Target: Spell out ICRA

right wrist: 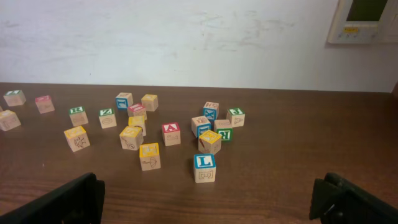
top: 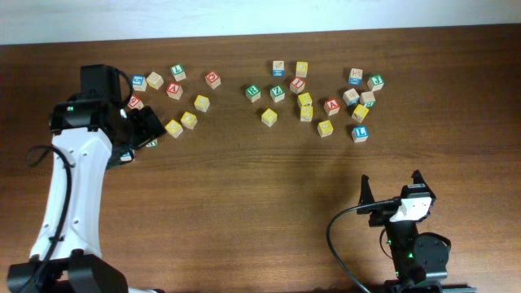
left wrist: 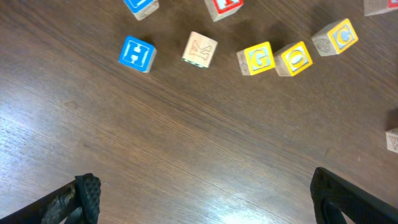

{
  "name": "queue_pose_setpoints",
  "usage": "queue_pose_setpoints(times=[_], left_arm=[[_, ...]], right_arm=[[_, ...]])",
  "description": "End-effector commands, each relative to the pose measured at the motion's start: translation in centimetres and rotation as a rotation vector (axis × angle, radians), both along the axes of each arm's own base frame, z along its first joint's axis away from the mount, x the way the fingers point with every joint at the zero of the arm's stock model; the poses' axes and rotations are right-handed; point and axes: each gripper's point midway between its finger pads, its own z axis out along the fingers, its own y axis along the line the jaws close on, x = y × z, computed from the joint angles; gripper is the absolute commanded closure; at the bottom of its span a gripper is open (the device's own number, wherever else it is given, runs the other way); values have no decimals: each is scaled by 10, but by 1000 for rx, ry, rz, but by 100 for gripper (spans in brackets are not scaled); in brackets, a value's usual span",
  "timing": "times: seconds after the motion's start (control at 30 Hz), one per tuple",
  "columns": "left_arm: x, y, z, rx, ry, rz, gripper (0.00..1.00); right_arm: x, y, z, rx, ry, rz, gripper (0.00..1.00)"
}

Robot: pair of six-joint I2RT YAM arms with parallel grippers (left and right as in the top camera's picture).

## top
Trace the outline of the red C letter block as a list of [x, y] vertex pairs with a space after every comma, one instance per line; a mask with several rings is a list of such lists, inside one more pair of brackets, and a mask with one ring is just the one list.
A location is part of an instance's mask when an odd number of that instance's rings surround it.
[[211, 71], [204, 77], [206, 83], [211, 89], [216, 89], [221, 84], [220, 76], [215, 72]]

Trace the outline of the red I letter block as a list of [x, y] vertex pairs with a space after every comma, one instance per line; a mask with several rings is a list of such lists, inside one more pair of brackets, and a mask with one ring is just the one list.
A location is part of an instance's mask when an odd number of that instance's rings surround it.
[[305, 80], [301, 77], [295, 77], [290, 83], [290, 91], [294, 94], [301, 93], [305, 88]]

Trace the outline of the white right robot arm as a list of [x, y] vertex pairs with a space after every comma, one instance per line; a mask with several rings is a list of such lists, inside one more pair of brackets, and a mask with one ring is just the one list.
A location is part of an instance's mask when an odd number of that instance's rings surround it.
[[396, 270], [396, 279], [387, 280], [384, 290], [390, 293], [476, 292], [475, 287], [468, 285], [442, 284], [448, 277], [452, 243], [436, 233], [418, 232], [417, 224], [430, 216], [436, 195], [418, 170], [413, 171], [411, 177], [413, 182], [403, 186], [399, 196], [379, 202], [374, 200], [369, 178], [364, 175], [361, 179], [360, 202], [371, 205], [364, 211], [370, 216], [369, 226], [384, 228]]

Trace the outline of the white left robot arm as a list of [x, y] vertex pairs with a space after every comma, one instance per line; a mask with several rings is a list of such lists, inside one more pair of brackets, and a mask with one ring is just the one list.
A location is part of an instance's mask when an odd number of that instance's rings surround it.
[[8, 269], [11, 292], [131, 292], [123, 273], [102, 259], [99, 213], [105, 172], [134, 160], [134, 151], [166, 130], [150, 107], [132, 109], [120, 90], [121, 70], [81, 67], [81, 90], [55, 105], [52, 142], [33, 146], [35, 167], [47, 155], [53, 171], [46, 214], [25, 263]]

